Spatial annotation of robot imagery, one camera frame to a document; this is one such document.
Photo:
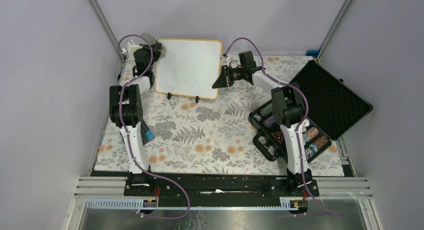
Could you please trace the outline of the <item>whiteboard with yellow frame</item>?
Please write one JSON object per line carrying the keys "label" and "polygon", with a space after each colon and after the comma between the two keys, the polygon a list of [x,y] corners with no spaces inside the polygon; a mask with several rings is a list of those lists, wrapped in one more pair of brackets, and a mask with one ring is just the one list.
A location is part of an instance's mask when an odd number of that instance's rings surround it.
{"label": "whiteboard with yellow frame", "polygon": [[221,72],[223,45],[219,40],[160,38],[165,56],[155,64],[155,91],[215,100],[212,88]]}

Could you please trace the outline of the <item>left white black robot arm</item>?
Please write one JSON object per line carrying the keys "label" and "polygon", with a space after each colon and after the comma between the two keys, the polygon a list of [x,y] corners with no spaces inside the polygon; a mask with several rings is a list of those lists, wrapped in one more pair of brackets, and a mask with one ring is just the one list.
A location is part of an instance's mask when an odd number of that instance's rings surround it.
{"label": "left white black robot arm", "polygon": [[128,41],[124,52],[135,62],[132,78],[109,88],[109,117],[119,129],[129,159],[125,187],[136,187],[144,196],[155,190],[155,182],[148,174],[150,164],[145,150],[145,143],[155,136],[143,119],[141,93],[153,87],[153,64],[163,51],[163,45],[155,39],[140,45]]}

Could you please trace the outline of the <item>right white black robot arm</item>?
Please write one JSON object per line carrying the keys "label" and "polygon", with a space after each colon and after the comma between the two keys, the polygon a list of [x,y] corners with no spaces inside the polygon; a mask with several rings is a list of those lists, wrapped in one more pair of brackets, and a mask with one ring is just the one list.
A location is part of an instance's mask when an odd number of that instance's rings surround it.
{"label": "right white black robot arm", "polygon": [[239,54],[240,64],[221,66],[220,74],[212,85],[214,89],[231,87],[236,81],[246,81],[271,95],[272,115],[283,134],[287,151],[287,191],[293,196],[308,190],[313,179],[302,141],[303,126],[307,122],[309,104],[300,87],[286,83],[257,66],[251,51]]}

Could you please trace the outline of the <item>grey eraser cloth pad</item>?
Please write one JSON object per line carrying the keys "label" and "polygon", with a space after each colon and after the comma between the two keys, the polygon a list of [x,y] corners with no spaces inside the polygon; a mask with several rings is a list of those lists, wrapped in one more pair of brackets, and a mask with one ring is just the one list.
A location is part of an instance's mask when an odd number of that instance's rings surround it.
{"label": "grey eraser cloth pad", "polygon": [[159,44],[159,42],[153,36],[151,36],[150,34],[146,32],[141,34],[141,38],[144,40],[146,45],[154,46]]}

